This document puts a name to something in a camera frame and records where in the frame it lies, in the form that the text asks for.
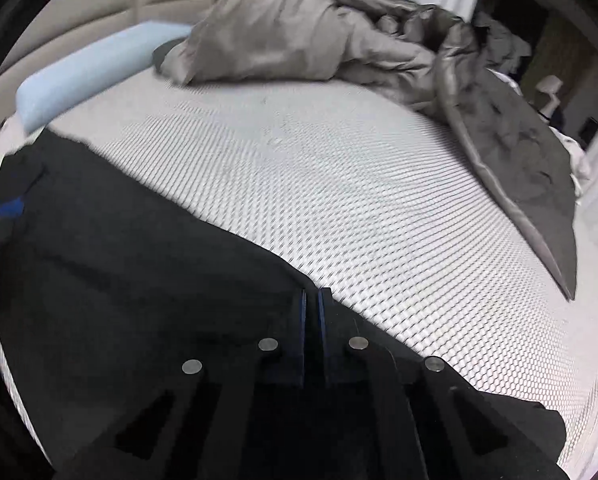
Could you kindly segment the black pants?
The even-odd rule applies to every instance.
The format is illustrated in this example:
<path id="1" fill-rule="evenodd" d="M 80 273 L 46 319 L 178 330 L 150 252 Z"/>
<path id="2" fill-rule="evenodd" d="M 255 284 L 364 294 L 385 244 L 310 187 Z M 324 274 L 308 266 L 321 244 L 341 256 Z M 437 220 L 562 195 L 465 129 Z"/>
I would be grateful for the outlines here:
<path id="1" fill-rule="evenodd" d="M 184 364 L 263 335 L 303 290 L 305 379 L 283 411 L 295 435 L 262 479 L 360 479 L 360 453 L 334 441 L 319 286 L 52 131 L 0 164 L 0 204 L 19 196 L 0 243 L 0 345 L 57 474 Z"/>

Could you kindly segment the dark grey pillow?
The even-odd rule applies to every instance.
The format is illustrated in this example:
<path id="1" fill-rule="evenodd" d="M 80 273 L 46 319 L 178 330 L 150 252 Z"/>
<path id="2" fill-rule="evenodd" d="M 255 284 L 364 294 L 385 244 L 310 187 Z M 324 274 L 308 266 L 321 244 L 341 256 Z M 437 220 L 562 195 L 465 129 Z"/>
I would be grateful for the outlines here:
<path id="1" fill-rule="evenodd" d="M 178 44 L 183 42 L 183 38 L 175 38 L 173 40 L 167 41 L 161 46 L 157 47 L 157 49 L 153 52 L 153 66 L 157 73 L 161 72 L 161 66 L 165 57 L 170 53 L 170 51 L 176 47 Z"/>

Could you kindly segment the clothes pile on rack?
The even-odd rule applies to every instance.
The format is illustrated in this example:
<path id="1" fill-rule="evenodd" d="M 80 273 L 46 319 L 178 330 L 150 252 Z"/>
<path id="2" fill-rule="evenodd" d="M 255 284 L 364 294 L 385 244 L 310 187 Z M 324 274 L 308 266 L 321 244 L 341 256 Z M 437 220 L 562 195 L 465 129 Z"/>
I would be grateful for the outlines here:
<path id="1" fill-rule="evenodd" d="M 473 18 L 473 27 L 480 44 L 479 62 L 485 68 L 512 76 L 523 59 L 531 57 L 531 45 L 490 14 L 478 11 Z"/>

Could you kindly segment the light blue pillow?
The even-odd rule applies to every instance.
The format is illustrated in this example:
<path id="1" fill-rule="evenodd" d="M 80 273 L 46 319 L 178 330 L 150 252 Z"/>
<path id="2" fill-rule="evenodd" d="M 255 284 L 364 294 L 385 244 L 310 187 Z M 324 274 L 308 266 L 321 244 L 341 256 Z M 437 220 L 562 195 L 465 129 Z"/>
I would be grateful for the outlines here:
<path id="1" fill-rule="evenodd" d="M 149 21 L 93 42 L 24 80 L 16 92 L 17 115 L 30 134 L 72 107 L 153 64 L 153 52 L 189 35 L 192 26 Z"/>

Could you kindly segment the white crumpled bedding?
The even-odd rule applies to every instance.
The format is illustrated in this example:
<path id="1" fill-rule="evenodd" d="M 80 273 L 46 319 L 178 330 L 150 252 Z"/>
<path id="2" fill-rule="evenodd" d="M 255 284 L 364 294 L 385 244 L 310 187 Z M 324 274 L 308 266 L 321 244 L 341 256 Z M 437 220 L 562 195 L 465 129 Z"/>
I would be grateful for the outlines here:
<path id="1" fill-rule="evenodd" d="M 568 151 L 570 157 L 570 176 L 575 185 L 576 200 L 580 200 L 582 194 L 584 194 L 584 186 L 591 178 L 591 167 L 587 154 L 575 139 L 565 136 L 556 128 L 551 127 L 551 131 L 560 140 L 565 150 Z"/>

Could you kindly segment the grey duvet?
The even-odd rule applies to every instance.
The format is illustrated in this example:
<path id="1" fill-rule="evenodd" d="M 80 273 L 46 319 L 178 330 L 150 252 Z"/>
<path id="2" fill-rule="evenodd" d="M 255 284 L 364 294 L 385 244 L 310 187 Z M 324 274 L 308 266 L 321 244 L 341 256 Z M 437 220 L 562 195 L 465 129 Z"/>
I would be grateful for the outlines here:
<path id="1" fill-rule="evenodd" d="M 470 24 L 410 0 L 212 0 L 158 74 L 180 86 L 336 78 L 445 122 L 482 184 L 574 298 L 568 151 L 479 54 Z"/>

